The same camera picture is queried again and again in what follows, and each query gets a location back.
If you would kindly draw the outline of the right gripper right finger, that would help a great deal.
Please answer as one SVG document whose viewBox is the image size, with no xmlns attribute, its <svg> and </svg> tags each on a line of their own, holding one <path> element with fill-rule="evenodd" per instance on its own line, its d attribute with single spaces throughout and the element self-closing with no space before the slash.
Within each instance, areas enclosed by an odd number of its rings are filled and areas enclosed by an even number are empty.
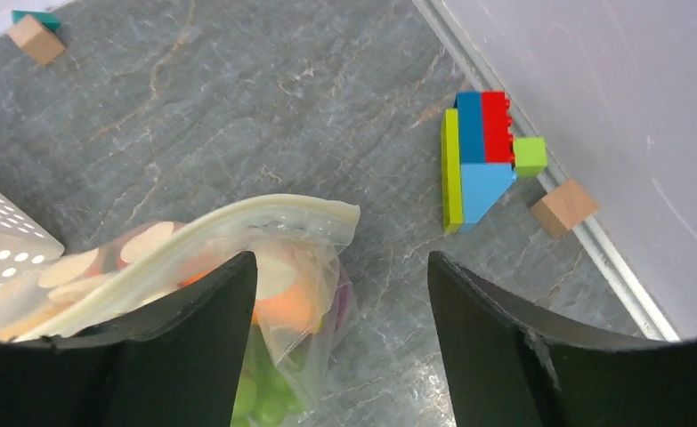
<svg viewBox="0 0 697 427">
<path fill-rule="evenodd" d="M 457 425 L 697 426 L 697 338 L 580 323 L 441 251 L 427 285 Z"/>
</svg>

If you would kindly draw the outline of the white perforated plastic basket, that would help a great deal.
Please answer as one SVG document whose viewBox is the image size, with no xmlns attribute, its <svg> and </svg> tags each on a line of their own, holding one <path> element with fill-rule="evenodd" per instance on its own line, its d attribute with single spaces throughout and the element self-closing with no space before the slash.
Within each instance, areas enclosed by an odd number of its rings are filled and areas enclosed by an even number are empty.
<svg viewBox="0 0 697 427">
<path fill-rule="evenodd" d="M 61 242 L 0 193 L 0 284 L 63 252 Z"/>
</svg>

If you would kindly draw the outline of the purple toy onion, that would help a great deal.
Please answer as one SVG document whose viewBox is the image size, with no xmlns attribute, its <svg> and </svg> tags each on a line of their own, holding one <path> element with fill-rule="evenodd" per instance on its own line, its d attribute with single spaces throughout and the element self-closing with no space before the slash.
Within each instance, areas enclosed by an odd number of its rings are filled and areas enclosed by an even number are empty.
<svg viewBox="0 0 697 427">
<path fill-rule="evenodd" d="M 336 315 L 336 326 L 335 332 L 337 333 L 343 328 L 343 325 L 348 316 L 349 306 L 352 300 L 352 287 L 353 282 L 348 277 L 345 268 L 340 267 L 338 285 L 336 289 L 336 299 L 337 299 L 337 315 Z"/>
</svg>

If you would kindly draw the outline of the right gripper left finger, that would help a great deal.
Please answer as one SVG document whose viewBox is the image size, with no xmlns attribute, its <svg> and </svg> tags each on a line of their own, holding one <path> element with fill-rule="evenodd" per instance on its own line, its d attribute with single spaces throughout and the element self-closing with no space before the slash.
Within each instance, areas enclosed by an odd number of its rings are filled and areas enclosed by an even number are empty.
<svg viewBox="0 0 697 427">
<path fill-rule="evenodd" d="M 0 426 L 226 426 L 255 302 L 254 254 L 71 337 L 0 342 Z"/>
</svg>

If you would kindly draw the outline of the green toy grapes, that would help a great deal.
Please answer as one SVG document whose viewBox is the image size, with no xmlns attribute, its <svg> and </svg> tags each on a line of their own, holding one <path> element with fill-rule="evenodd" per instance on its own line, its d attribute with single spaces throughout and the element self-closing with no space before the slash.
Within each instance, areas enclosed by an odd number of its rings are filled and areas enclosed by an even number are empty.
<svg viewBox="0 0 697 427">
<path fill-rule="evenodd" d="M 285 426 L 305 407 L 273 364 L 261 329 L 252 325 L 240 371 L 230 426 Z"/>
</svg>

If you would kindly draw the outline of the clear dotted zip bag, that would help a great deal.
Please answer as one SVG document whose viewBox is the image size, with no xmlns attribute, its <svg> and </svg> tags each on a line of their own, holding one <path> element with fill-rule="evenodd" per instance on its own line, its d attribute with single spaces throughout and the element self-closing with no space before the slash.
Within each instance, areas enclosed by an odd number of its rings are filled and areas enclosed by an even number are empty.
<svg viewBox="0 0 697 427">
<path fill-rule="evenodd" d="M 245 199 L 195 221 L 154 221 L 109 243 L 22 271 L 0 284 L 0 342 L 71 337 L 182 290 L 234 256 L 250 252 L 257 267 L 255 302 L 294 284 L 314 292 L 322 315 L 315 334 L 257 325 L 275 367 L 304 404 L 286 420 L 296 426 L 317 405 L 332 350 L 357 318 L 352 300 L 335 332 L 339 255 L 360 208 L 292 194 Z"/>
</svg>

